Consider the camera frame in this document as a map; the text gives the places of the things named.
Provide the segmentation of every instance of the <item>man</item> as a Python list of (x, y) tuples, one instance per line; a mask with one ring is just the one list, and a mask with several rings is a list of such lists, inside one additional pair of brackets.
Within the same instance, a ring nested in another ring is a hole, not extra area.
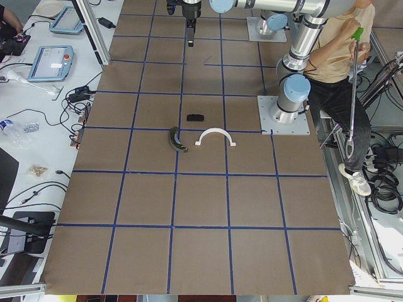
[[(324, 110), (344, 133), (349, 132), (351, 95), (353, 86), (348, 82), (351, 60), (354, 59), (355, 40), (351, 36), (362, 27), (358, 64), (369, 56), (370, 33), (375, 16), (373, 0), (356, 0), (355, 5), (344, 15), (330, 18), (310, 54), (305, 75), (311, 83), (309, 103), (313, 108)], [(313, 110), (314, 119), (319, 110)], [(339, 165), (353, 191), (361, 196), (371, 194), (362, 167), (370, 145), (370, 121), (361, 103), (357, 100), (354, 118), (354, 151), (352, 157)]]
[(0, 38), (11, 39), (23, 32), (23, 25), (17, 16), (0, 4)]

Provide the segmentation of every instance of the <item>metal mounting plate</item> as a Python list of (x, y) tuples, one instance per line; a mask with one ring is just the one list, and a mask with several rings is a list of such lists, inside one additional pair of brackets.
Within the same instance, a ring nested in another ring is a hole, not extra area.
[(285, 36), (285, 30), (277, 31), (274, 36), (267, 37), (258, 33), (256, 25), (258, 25), (260, 17), (247, 17), (247, 31), (249, 32), (249, 41), (254, 42), (277, 42), (286, 43), (287, 37)]
[(291, 124), (281, 124), (273, 121), (269, 116), (270, 106), (277, 102), (278, 96), (258, 96), (260, 125), (262, 134), (269, 135), (273, 131), (274, 135), (310, 135), (309, 125), (305, 113), (298, 115)]

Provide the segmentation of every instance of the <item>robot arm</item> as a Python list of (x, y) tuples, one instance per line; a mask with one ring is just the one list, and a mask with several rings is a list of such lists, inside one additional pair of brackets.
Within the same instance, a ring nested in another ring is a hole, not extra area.
[(193, 47), (196, 21), (202, 14), (202, 0), (166, 0), (168, 14), (174, 14), (177, 6), (182, 6), (182, 15), (186, 18), (186, 39), (188, 46)]
[(280, 95), (270, 108), (270, 116), (279, 123), (292, 123), (300, 103), (308, 97), (310, 83), (302, 72), (327, 19), (342, 15), (354, 3), (355, 0), (210, 0), (210, 6), (218, 13), (244, 8), (305, 14), (289, 53), (277, 65)]

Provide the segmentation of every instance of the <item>hand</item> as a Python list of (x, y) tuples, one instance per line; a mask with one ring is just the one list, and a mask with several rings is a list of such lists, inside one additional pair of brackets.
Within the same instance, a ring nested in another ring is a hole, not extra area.
[[(355, 45), (356, 42), (351, 42), (348, 49), (350, 51), (351, 59), (354, 60), (355, 57)], [(371, 49), (371, 45), (368, 42), (364, 42), (358, 45), (358, 58), (362, 55), (368, 53)]]
[(361, 27), (360, 22), (356, 18), (350, 18), (344, 22), (339, 37), (343, 40), (349, 40), (359, 27)]
[(18, 26), (15, 28), (15, 30), (16, 30), (17, 34), (22, 33), (22, 32), (23, 32), (23, 26), (22, 26), (22, 25), (18, 25)]

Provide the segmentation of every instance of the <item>white plastic clip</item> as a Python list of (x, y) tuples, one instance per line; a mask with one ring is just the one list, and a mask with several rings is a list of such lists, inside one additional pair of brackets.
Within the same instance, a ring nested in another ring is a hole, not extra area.
[(202, 145), (202, 139), (203, 139), (203, 137), (205, 137), (205, 136), (208, 135), (209, 133), (213, 133), (213, 132), (217, 132), (217, 133), (224, 134), (224, 135), (228, 138), (228, 140), (229, 140), (229, 145), (230, 145), (231, 147), (235, 147), (235, 146), (237, 145), (235, 142), (232, 141), (231, 135), (230, 135), (228, 132), (226, 132), (224, 129), (221, 129), (221, 128), (210, 128), (210, 129), (205, 130), (205, 131), (200, 135), (199, 141), (195, 142), (195, 145), (196, 145), (196, 146)]

